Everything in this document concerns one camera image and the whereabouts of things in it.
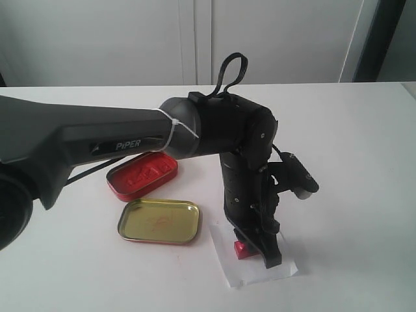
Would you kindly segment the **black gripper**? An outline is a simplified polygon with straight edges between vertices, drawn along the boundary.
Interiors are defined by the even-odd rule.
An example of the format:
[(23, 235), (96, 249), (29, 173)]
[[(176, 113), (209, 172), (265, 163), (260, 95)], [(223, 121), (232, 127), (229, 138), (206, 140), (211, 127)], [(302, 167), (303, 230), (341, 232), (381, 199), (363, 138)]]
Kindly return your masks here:
[(237, 240), (249, 252), (260, 252), (266, 269), (281, 265), (274, 213), (279, 196), (267, 168), (252, 171), (241, 162), (222, 162), (224, 212)]

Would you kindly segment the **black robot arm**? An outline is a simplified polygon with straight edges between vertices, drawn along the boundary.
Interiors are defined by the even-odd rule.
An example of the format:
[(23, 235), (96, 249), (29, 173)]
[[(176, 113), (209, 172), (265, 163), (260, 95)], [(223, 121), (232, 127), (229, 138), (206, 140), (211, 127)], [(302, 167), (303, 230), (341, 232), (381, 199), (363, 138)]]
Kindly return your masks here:
[(164, 151), (175, 159), (217, 154), (224, 212), (265, 266), (281, 263), (269, 158), (270, 109), (235, 94), (167, 99), (158, 109), (57, 105), (1, 98), (1, 247), (25, 229), (33, 201), (50, 209), (77, 166)]

